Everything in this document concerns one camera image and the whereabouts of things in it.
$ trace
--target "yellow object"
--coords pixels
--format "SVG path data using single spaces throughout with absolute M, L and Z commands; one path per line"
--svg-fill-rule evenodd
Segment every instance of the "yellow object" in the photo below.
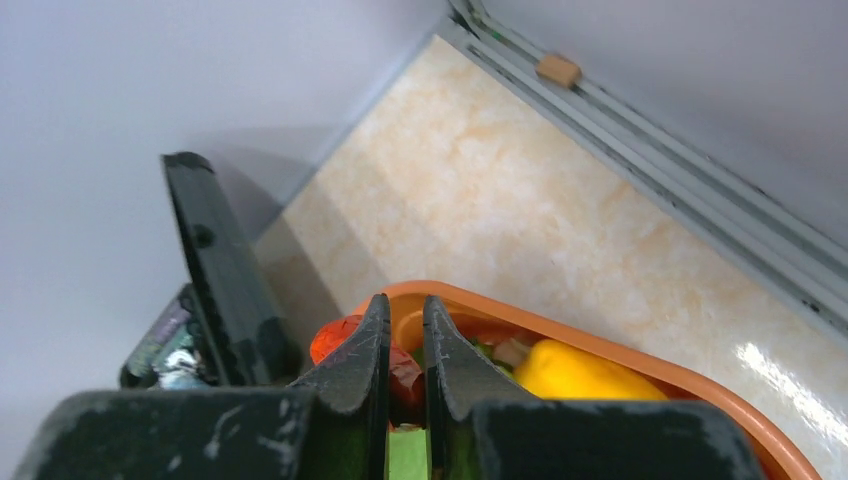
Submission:
M 542 340 L 513 372 L 515 381 L 548 400 L 668 400 L 633 370 L 556 340 Z

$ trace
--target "beige object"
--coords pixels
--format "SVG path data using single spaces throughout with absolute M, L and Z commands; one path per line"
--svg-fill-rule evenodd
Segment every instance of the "beige object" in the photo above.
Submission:
M 571 88 L 577 83 L 577 80 L 580 80 L 580 67 L 560 56 L 549 53 L 536 64 L 536 74 L 557 83 L 561 87 Z
M 705 375 L 848 478 L 848 354 L 441 39 L 257 255 L 301 342 L 439 280 Z

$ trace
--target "orange bin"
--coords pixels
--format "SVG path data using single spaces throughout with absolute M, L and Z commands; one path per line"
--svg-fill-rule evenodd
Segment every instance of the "orange bin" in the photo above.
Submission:
M 408 352 L 423 344 L 424 299 L 438 295 L 463 333 L 518 326 L 617 362 L 643 375 L 669 398 L 700 399 L 730 415 L 747 432 L 768 478 L 821 479 L 798 447 L 762 413 L 730 390 L 691 370 L 446 283 L 404 282 L 390 285 L 382 292 L 391 304 L 392 340 Z M 352 314 L 364 314 L 369 301 Z

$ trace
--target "gray wall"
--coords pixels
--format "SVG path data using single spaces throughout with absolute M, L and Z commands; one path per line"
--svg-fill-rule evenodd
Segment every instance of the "gray wall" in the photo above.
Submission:
M 0 478 L 187 279 L 158 155 L 256 233 L 414 56 L 430 0 L 0 2 Z
M 484 4 L 848 246 L 848 2 Z

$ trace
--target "marble surface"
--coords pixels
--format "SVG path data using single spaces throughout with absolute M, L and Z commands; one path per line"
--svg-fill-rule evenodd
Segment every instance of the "marble surface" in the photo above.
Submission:
M 302 342 L 441 280 L 706 375 L 848 478 L 848 354 L 441 39 L 257 254 Z

